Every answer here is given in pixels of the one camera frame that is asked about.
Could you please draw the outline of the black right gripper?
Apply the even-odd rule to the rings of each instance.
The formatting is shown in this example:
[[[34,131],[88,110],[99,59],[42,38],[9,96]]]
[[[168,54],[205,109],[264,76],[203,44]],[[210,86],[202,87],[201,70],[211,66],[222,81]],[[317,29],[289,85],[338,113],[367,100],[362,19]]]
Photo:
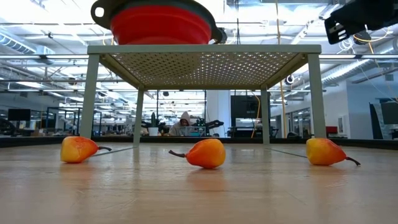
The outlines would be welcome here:
[[[347,31],[365,30],[364,3],[354,0],[331,13],[324,21],[329,44],[349,39]],[[368,0],[368,30],[378,30],[397,24],[397,0]]]

